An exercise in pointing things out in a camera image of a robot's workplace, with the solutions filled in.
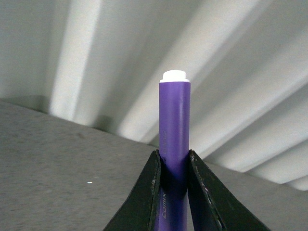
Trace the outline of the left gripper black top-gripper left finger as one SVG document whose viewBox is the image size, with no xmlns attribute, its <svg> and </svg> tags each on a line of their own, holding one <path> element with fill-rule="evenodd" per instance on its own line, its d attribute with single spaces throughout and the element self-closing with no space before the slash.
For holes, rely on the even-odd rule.
<svg viewBox="0 0 308 231">
<path fill-rule="evenodd" d="M 104 230 L 154 231 L 159 207 L 160 177 L 161 160 L 155 150 L 150 154 L 127 199 Z"/>
</svg>

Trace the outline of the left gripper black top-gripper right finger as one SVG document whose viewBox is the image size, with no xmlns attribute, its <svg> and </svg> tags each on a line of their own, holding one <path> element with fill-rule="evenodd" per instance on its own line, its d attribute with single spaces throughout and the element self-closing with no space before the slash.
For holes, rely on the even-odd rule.
<svg viewBox="0 0 308 231">
<path fill-rule="evenodd" d="M 188 198 L 195 231 L 269 230 L 193 150 L 189 151 Z"/>
</svg>

